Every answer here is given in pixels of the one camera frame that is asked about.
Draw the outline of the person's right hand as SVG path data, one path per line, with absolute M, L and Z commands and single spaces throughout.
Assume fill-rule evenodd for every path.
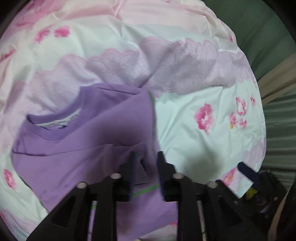
M 295 182 L 280 203 L 270 229 L 267 240 L 293 241 L 295 239 Z

